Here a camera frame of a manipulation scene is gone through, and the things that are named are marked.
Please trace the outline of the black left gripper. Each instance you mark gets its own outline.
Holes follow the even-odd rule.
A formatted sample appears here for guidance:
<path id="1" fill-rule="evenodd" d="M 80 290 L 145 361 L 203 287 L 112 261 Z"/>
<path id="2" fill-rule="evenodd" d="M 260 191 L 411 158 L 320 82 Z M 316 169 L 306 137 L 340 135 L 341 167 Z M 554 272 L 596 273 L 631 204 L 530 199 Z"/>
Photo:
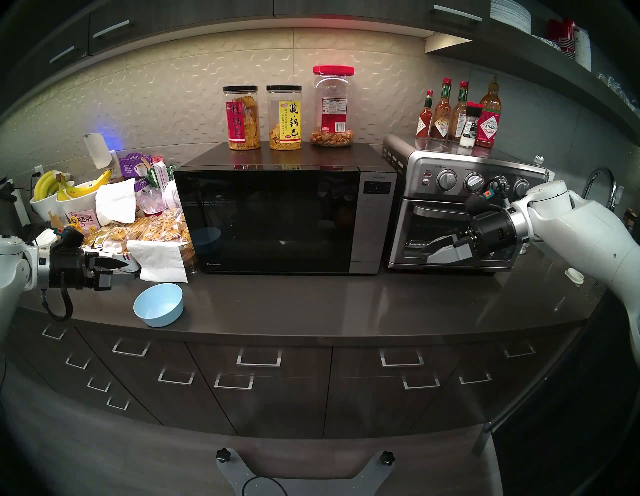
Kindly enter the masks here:
<path id="1" fill-rule="evenodd" d="M 113 257 L 85 252 L 81 248 L 49 249 L 49 289 L 93 289 L 109 291 L 113 270 L 127 268 L 129 263 Z"/>

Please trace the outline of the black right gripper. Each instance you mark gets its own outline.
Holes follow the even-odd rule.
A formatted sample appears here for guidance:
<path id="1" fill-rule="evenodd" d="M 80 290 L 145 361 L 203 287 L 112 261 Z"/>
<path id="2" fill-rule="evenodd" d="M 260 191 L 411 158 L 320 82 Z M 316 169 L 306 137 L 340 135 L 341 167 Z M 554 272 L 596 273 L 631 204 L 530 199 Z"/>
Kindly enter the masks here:
<path id="1" fill-rule="evenodd" d="M 475 256 L 486 256 L 490 253 L 514 247 L 518 236 L 510 214 L 505 209 L 491 210 L 472 216 L 468 229 L 473 238 L 472 244 L 463 242 L 465 233 L 451 232 L 428 242 L 421 250 L 435 251 L 426 258 L 427 264 L 459 264 Z"/>

